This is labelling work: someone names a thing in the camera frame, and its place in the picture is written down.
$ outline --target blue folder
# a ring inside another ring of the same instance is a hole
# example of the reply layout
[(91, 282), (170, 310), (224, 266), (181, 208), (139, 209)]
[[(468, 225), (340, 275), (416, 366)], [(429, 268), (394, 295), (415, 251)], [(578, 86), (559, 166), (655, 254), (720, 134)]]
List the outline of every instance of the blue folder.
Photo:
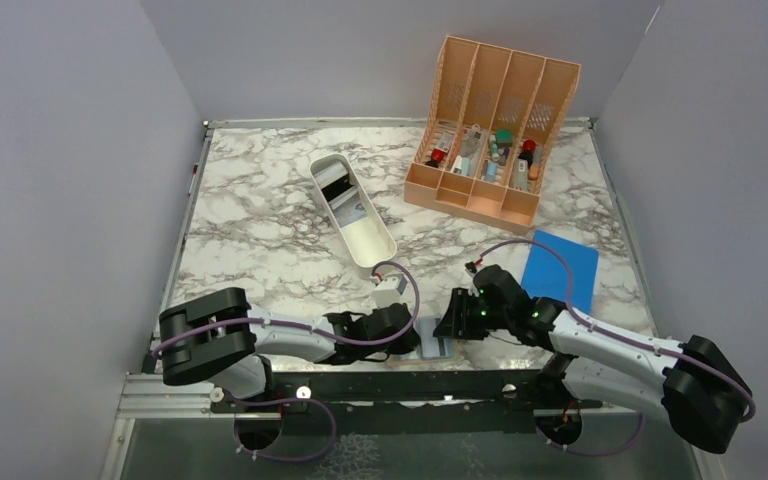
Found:
[[(542, 230), (534, 234), (534, 240), (548, 245), (569, 263), (575, 282), (572, 304), (584, 313), (590, 313), (599, 252)], [(560, 301), (566, 298), (567, 274), (563, 265), (539, 247), (532, 246), (520, 284), (531, 297), (549, 297)]]

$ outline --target label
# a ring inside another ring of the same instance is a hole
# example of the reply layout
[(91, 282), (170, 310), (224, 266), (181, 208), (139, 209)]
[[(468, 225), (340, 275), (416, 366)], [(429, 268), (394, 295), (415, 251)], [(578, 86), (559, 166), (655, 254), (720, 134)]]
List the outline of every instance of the label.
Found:
[(440, 136), (440, 140), (437, 140), (437, 150), (443, 153), (449, 153), (449, 149), (452, 148), (452, 142), (455, 141), (455, 134), (452, 132), (443, 132)]

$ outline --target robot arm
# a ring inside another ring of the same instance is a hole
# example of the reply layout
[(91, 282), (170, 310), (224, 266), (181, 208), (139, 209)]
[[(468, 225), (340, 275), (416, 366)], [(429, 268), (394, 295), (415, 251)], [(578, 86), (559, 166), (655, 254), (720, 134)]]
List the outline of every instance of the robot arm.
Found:
[(713, 342), (698, 336), (680, 343), (639, 335), (570, 312), (562, 302), (532, 299), (498, 265), (468, 268), (476, 295), (454, 289), (435, 336), (479, 340), (489, 331), (506, 329), (524, 345), (555, 353), (557, 360), (544, 370), (561, 380), (572, 397), (668, 420), (679, 436), (706, 451), (728, 448), (749, 406), (734, 385), (748, 395), (751, 391)]
[[(403, 283), (398, 284), (398, 290), (399, 294), (404, 291)], [(387, 301), (397, 299), (398, 295), (388, 295), (392, 292), (390, 282), (382, 283), (374, 296)], [(240, 318), (252, 322), (212, 328)], [(250, 399), (264, 392), (271, 374), (268, 361), (260, 354), (288, 355), (327, 365), (350, 364), (378, 352), (405, 354), (420, 342), (413, 330), (391, 342), (368, 344), (399, 332), (410, 318), (403, 303), (390, 303), (367, 315), (343, 312), (294, 317), (251, 305), (243, 289), (227, 288), (161, 313), (160, 336), (164, 342), (182, 334), (189, 336), (161, 349), (163, 382), (189, 385), (209, 381), (237, 398)], [(204, 332), (192, 335), (198, 330)], [(338, 338), (367, 345), (338, 342)]]

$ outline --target cable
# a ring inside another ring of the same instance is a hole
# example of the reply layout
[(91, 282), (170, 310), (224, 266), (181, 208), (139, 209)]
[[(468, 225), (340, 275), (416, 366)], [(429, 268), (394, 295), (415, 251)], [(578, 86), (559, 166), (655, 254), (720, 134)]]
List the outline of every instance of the cable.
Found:
[(369, 357), (366, 357), (366, 358), (359, 358), (358, 361), (359, 362), (369, 362), (369, 363), (384, 363), (384, 362), (386, 362), (389, 359), (390, 359), (390, 354), (388, 353), (387, 356), (384, 357), (384, 358), (369, 358)]
[(279, 398), (277, 400), (269, 400), (266, 402), (247, 402), (245, 400), (240, 400), (239, 398), (231, 395), (231, 392), (229, 392), (228, 390), (225, 390), (225, 396), (226, 398), (229, 398), (232, 402), (243, 407), (271, 407), (275, 405), (283, 405), (285, 403), (310, 403), (321, 408), (322, 411), (325, 412), (325, 415), (328, 416), (328, 421), (331, 423), (331, 435), (328, 437), (328, 442), (325, 444), (325, 446), (323, 446), (316, 452), (313, 452), (311, 454), (308, 454), (302, 457), (285, 457), (282, 455), (274, 455), (268, 452), (261, 452), (260, 450), (249, 450), (248, 448), (246, 448), (243, 445), (243, 442), (240, 441), (240, 435), (239, 435), (240, 432), (237, 426), (237, 422), (234, 422), (234, 440), (237, 442), (237, 445), (238, 445), (237, 453), (246, 452), (252, 456), (252, 460), (257, 460), (258, 457), (261, 457), (261, 458), (267, 458), (269, 460), (275, 460), (278, 462), (304, 463), (304, 462), (309, 462), (311, 460), (316, 460), (317, 458), (325, 455), (326, 453), (328, 453), (329, 450), (334, 448), (334, 444), (337, 443), (337, 419), (334, 418), (334, 414), (331, 413), (331, 410), (329, 410), (328, 407), (324, 403), (320, 402), (319, 400), (315, 400), (313, 398)]
[(500, 341), (500, 342), (505, 342), (505, 343), (509, 343), (509, 344), (511, 344), (511, 345), (516, 345), (517, 347), (522, 347), (522, 346), (524, 346), (524, 345), (523, 345), (523, 344), (521, 344), (521, 343), (516, 343), (516, 342), (512, 342), (512, 341), (510, 341), (510, 340), (505, 340), (504, 338), (501, 338), (501, 337), (497, 337), (497, 336), (493, 335), (492, 333), (488, 333), (488, 334), (487, 334), (487, 336), (488, 336), (488, 337), (490, 337), (490, 338), (495, 338), (496, 340), (498, 340), (498, 341)]
[(564, 270), (566, 270), (566, 272), (567, 272), (567, 294), (566, 294), (566, 298), (564, 299), (564, 303), (566, 304), (567, 310), (569, 311), (569, 313), (572, 316), (572, 318), (574, 318), (575, 321), (577, 321), (580, 325), (583, 325), (583, 326), (587, 327), (588, 329), (592, 329), (592, 330), (594, 330), (596, 332), (599, 332), (599, 333), (601, 333), (602, 335), (605, 335), (608, 338), (612, 338), (612, 339), (614, 339), (614, 340), (616, 340), (618, 342), (625, 343), (626, 345), (631, 345), (632, 347), (636, 347), (636, 348), (639, 348), (641, 350), (645, 350), (645, 351), (648, 351), (648, 352), (653, 352), (656, 355), (658, 355), (658, 354), (666, 355), (668, 357), (672, 357), (672, 358), (681, 360), (683, 362), (689, 363), (689, 364), (691, 364), (691, 365), (693, 365), (693, 366), (695, 366), (695, 367), (697, 367), (697, 368), (699, 368), (699, 369), (701, 369), (701, 370), (703, 370), (703, 371), (713, 375), (714, 377), (718, 378), (719, 380), (725, 382), (726, 385), (728, 385), (729, 387), (735, 389), (746, 400), (746, 402), (748, 404), (748, 409), (747, 409), (746, 413), (743, 415), (743, 417), (740, 419), (741, 422), (747, 422), (747, 421), (751, 420), (752, 417), (755, 416), (755, 399), (752, 398), (752, 395), (748, 391), (746, 391), (746, 389), (743, 388), (742, 385), (737, 383), (734, 379), (732, 379), (728, 375), (725, 375), (724, 373), (722, 373), (722, 372), (720, 372), (720, 371), (718, 371), (718, 370), (716, 370), (716, 369), (714, 369), (714, 368), (712, 368), (712, 367), (710, 367), (710, 366), (700, 362), (699, 360), (696, 360), (695, 358), (693, 358), (693, 357), (691, 357), (689, 355), (685, 355), (682, 352), (674, 352), (674, 351), (669, 350), (669, 349), (661, 349), (661, 348), (659, 348), (659, 347), (657, 347), (655, 345), (651, 345), (651, 344), (644, 343), (644, 342), (639, 342), (637, 340), (634, 340), (633, 338), (628, 338), (628, 337), (626, 337), (624, 335), (621, 335), (619, 333), (615, 333), (615, 332), (612, 332), (612, 331), (607, 330), (605, 328), (602, 328), (599, 325), (593, 325), (592, 322), (590, 322), (587, 319), (585, 319), (584, 317), (582, 317), (575, 310), (575, 308), (572, 305), (572, 287), (573, 287), (572, 268), (570, 268), (569, 263), (567, 263), (567, 261), (564, 259), (563, 256), (561, 256), (561, 254), (556, 252), (553, 248), (549, 247), (548, 245), (545, 245), (545, 244), (543, 244), (541, 242), (535, 242), (534, 240), (527, 240), (525, 238), (516, 238), (516, 239), (513, 239), (513, 240), (505, 240), (504, 242), (499, 243), (498, 245), (494, 245), (494, 246), (488, 248), (487, 250), (481, 252), (479, 260), (477, 262), (475, 262), (475, 263), (476, 264), (480, 264), (484, 260), (484, 257), (488, 253), (490, 253), (490, 252), (492, 252), (492, 251), (494, 251), (494, 250), (496, 250), (498, 248), (504, 247), (506, 245), (516, 244), (516, 243), (525, 243), (525, 244), (528, 244), (528, 245), (534, 245), (536, 247), (540, 247), (543, 250), (546, 250), (547, 252), (551, 253), (552, 256), (554, 256), (555, 258), (558, 259), (559, 262), (561, 262), (561, 265), (564, 267)]
[[(287, 320), (270, 320), (270, 325), (276, 325), (279, 327), (288, 327), (288, 328), (296, 328), (299, 330), (306, 330), (312, 333), (315, 333), (317, 335), (323, 336), (325, 338), (330, 338), (331, 340), (334, 340), (337, 343), (344, 343), (346, 345), (356, 345), (359, 347), (373, 347), (377, 345), (384, 345), (386, 343), (390, 343), (393, 340), (396, 340), (397, 338), (404, 335), (406, 332), (411, 330), (413, 328), (414, 323), (416, 323), (416, 319), (419, 316), (419, 302), (420, 302), (420, 296), (419, 296), (419, 287), (416, 284), (416, 280), (413, 278), (413, 275), (408, 272), (408, 270), (403, 267), (401, 264), (390, 261), (390, 260), (384, 260), (382, 262), (378, 262), (375, 264), (375, 266), (372, 267), (372, 271), (375, 272), (378, 268), (380, 268), (382, 265), (390, 265), (393, 267), (396, 267), (397, 270), (401, 271), (405, 277), (408, 279), (408, 281), (411, 283), (411, 286), (413, 287), (413, 293), (414, 293), (414, 305), (413, 305), (413, 312), (411, 313), (411, 318), (408, 320), (408, 323), (405, 324), (404, 327), (402, 327), (401, 330), (398, 332), (388, 336), (384, 337), (378, 340), (354, 340), (351, 338), (341, 337), (339, 335), (335, 335), (331, 332), (326, 332), (325, 330), (321, 330), (319, 328), (311, 328), (309, 325), (305, 325), (303, 323), (297, 323), (297, 322), (291, 322)], [(242, 325), (242, 324), (259, 324), (262, 325), (265, 323), (264, 319), (262, 318), (233, 318), (230, 320), (221, 320), (219, 322), (209, 323), (207, 325), (202, 325), (201, 327), (196, 327), (192, 330), (188, 330), (180, 335), (176, 335), (168, 340), (165, 340), (163, 342), (160, 342), (159, 345), (154, 347), (151, 351), (151, 355), (154, 358), (160, 358), (160, 354), (171, 347), (172, 345), (175, 345), (176, 343), (186, 340), (188, 338), (195, 337), (196, 335), (201, 335), (202, 333), (209, 332), (211, 330), (216, 330), (222, 327), (230, 327), (233, 325)]]
[(573, 455), (580, 455), (582, 457), (609, 457), (611, 455), (616, 455), (618, 453), (622, 453), (629, 448), (637, 445), (640, 442), (640, 439), (643, 438), (643, 430), (646, 429), (646, 417), (643, 415), (640, 415), (640, 420), (637, 423), (637, 431), (634, 432), (634, 436), (632, 436), (630, 439), (628, 439), (627, 442), (624, 444), (609, 448), (608, 450), (602, 450), (599, 452), (591, 452), (588, 450), (579, 450), (575, 447), (570, 447), (569, 445), (561, 445), (557, 442), (552, 441), (549, 437), (546, 436), (545, 433), (543, 433), (543, 430), (540, 430), (540, 428), (537, 429), (537, 433), (540, 434), (541, 437), (546, 439), (546, 444), (557, 448), (558, 450), (563, 450), (565, 453), (571, 453)]

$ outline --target small tube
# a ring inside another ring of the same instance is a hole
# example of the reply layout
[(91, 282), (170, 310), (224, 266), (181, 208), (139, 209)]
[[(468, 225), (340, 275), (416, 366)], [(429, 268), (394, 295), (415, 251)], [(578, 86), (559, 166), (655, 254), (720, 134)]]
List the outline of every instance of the small tube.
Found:
[(502, 153), (499, 155), (499, 160), (496, 162), (499, 166), (504, 167), (508, 163), (508, 154), (511, 152), (510, 148), (505, 147)]
[(517, 190), (528, 191), (529, 168), (534, 163), (534, 149), (537, 144), (531, 140), (526, 140), (522, 145), (522, 152), (514, 163), (513, 175), (511, 175), (511, 186)]
[(478, 162), (481, 161), (481, 155), (484, 153), (484, 140), (487, 138), (488, 130), (481, 131), (481, 137), (478, 139), (478, 148), (475, 149), (475, 153), (472, 154), (472, 158), (469, 159), (469, 176), (474, 177), (475, 171), (478, 170)]
[(528, 179), (537, 180), (540, 177), (540, 163), (543, 161), (543, 147), (534, 150), (534, 163), (528, 169)]
[(484, 174), (484, 181), (493, 183), (496, 180), (496, 164), (487, 162), (487, 173)]
[(461, 172), (461, 165), (462, 165), (461, 156), (458, 155), (457, 157), (455, 157), (455, 161), (452, 162), (452, 168), (449, 169), (449, 171), (452, 172), (452, 173), (460, 174), (460, 173), (462, 173)]
[(449, 153), (449, 149), (452, 148), (452, 143), (455, 141), (455, 134), (449, 131), (443, 132), (440, 135), (440, 140), (437, 140), (437, 145), (434, 150), (431, 151), (431, 160), (437, 163), (445, 163), (446, 154)]

